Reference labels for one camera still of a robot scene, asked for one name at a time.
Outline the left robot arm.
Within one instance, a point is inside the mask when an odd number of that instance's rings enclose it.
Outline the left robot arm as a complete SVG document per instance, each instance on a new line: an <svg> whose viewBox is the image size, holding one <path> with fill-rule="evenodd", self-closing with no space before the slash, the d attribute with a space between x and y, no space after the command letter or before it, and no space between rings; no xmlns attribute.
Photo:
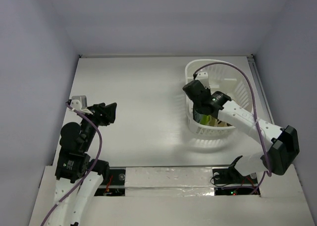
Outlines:
<svg viewBox="0 0 317 226"><path fill-rule="evenodd" d="M79 226L97 188L109 180L109 163L88 155L94 137L103 143L100 126L115 122L116 103L88 106L86 96L74 96L66 107L81 117L60 131L60 151L55 170L53 207L43 220L44 226Z"/></svg>

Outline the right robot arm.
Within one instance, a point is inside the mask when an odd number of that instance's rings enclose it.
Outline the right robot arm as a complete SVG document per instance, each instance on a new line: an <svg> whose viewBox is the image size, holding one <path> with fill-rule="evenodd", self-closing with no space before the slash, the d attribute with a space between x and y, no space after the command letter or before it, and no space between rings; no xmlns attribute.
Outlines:
<svg viewBox="0 0 317 226"><path fill-rule="evenodd" d="M294 127L283 128L260 119L223 92L211 93L199 80L187 83L183 91L197 113L228 123L261 145L260 152L240 155L229 165L226 177L231 181L240 182L247 175L258 172L284 175L298 156L299 140Z"/></svg>

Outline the teal patterned plate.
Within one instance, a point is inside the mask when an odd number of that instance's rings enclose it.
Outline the teal patterned plate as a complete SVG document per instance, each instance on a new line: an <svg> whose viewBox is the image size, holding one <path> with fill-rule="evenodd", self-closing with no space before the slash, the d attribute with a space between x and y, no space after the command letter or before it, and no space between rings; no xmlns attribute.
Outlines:
<svg viewBox="0 0 317 226"><path fill-rule="evenodd" d="M194 121L196 121L197 123L200 123L202 120L203 115L198 113L198 112L193 112L193 119Z"/></svg>

